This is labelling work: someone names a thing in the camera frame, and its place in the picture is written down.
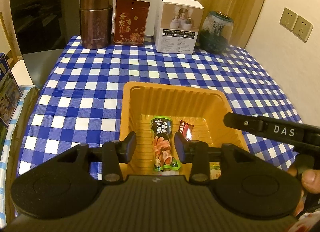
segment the box flap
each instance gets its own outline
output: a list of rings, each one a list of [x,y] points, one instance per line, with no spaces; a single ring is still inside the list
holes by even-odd
[[[164,3],[169,3],[169,4],[180,4],[180,5],[203,9],[203,6],[198,1],[195,1],[195,0],[162,0],[162,1]]]

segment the black ribbed surface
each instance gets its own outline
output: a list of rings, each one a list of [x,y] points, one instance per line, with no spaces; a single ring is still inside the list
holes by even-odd
[[[130,176],[107,186],[90,207],[58,220],[20,215],[5,232],[283,232],[296,220],[287,216],[261,221],[222,208],[208,188],[187,183],[184,176]]]

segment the yellow plastic tray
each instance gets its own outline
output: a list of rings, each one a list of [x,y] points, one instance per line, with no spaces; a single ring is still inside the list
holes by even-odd
[[[248,151],[239,130],[225,127],[223,117],[232,112],[224,93],[218,90],[198,89],[156,83],[128,82],[124,85],[120,140],[130,131],[137,134],[137,147],[129,164],[121,163],[124,177],[128,174],[156,174],[153,171],[153,137],[151,119],[157,115],[172,118],[172,155],[178,158],[174,148],[174,134],[179,120],[194,125],[192,139],[206,142],[210,147],[232,143]],[[188,179],[191,163],[182,164],[179,174]]]

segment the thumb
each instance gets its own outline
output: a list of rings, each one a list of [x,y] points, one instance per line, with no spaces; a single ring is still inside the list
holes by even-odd
[[[302,185],[311,193],[320,193],[320,170],[306,170],[302,174]]]

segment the screw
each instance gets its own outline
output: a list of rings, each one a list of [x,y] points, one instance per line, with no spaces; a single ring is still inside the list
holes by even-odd
[[[115,181],[120,180],[120,176],[116,173],[109,173],[104,176],[104,179],[106,181],[115,182]]]
[[[208,176],[203,173],[196,173],[196,174],[192,175],[191,178],[197,182],[204,182],[208,179]]]

